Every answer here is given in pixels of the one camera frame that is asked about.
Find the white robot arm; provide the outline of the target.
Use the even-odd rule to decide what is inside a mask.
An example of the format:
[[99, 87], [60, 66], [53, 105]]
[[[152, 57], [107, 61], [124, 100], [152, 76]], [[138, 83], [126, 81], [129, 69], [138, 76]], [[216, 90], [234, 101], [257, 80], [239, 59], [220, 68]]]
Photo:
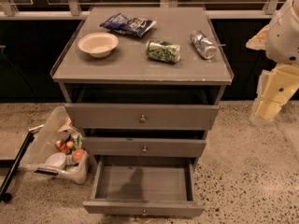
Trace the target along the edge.
[[276, 63], [262, 71], [251, 112], [253, 122], [270, 123], [299, 90], [299, 0], [287, 0], [246, 47], [264, 50]]

